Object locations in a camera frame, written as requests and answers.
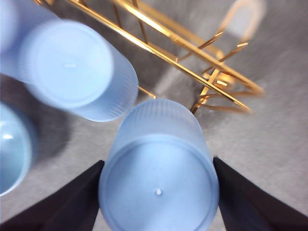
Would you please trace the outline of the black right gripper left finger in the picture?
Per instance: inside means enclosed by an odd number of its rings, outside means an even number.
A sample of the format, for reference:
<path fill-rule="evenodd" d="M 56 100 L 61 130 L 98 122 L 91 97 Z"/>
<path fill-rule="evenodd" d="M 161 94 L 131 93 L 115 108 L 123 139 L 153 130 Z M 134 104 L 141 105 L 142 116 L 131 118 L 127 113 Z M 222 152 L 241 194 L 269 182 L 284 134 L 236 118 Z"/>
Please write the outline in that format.
<path fill-rule="evenodd" d="M 91 231 L 99 210 L 100 160 L 55 193 L 0 225 L 2 231 Z"/>

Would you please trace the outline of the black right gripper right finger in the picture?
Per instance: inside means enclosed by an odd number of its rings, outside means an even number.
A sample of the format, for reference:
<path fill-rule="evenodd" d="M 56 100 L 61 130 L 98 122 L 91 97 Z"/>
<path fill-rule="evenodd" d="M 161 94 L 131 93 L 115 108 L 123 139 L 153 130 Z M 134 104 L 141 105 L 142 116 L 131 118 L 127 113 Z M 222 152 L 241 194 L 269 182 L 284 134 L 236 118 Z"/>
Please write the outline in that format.
<path fill-rule="evenodd" d="M 218 157 L 219 208 L 228 231 L 306 231 L 304 214 L 268 194 Z"/>

